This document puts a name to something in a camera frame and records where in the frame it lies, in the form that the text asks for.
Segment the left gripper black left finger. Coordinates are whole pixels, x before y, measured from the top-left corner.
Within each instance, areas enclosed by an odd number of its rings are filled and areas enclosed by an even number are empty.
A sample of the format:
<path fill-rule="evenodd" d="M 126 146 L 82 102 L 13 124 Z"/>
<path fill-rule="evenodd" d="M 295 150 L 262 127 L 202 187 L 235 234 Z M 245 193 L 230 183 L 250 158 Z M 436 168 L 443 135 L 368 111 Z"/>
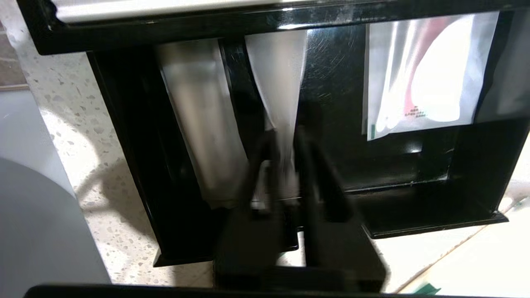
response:
<path fill-rule="evenodd" d="M 213 284 L 220 290 L 261 290 L 281 253 L 295 249 L 294 208 L 279 196 L 276 132 L 265 132 L 221 232 L 214 255 Z"/>

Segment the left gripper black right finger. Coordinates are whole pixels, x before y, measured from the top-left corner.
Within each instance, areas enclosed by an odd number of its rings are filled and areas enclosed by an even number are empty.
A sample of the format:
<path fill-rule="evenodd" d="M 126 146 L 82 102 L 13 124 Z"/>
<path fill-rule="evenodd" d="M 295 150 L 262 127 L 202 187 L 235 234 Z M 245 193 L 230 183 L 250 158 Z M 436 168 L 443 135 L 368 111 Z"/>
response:
<path fill-rule="evenodd" d="M 323 278 L 326 289 L 380 292 L 386 267 L 329 159 L 303 128 L 295 132 L 294 149 L 306 266 Z"/>

